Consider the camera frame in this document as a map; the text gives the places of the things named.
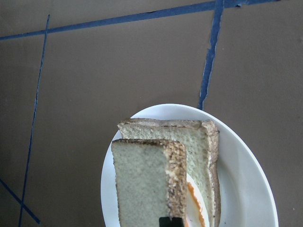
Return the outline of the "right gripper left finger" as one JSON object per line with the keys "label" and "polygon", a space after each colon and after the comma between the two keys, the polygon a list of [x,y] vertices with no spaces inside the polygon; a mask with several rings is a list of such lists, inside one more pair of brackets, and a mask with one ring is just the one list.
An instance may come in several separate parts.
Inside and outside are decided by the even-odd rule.
{"label": "right gripper left finger", "polygon": [[159,218],[159,227],[171,227],[171,218],[170,217],[160,217]]}

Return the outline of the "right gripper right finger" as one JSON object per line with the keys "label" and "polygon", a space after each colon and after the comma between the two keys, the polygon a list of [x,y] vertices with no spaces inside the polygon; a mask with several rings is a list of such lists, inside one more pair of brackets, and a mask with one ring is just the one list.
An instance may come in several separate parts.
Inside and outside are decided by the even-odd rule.
{"label": "right gripper right finger", "polygon": [[184,227],[184,222],[182,218],[172,217],[171,218],[171,227]]}

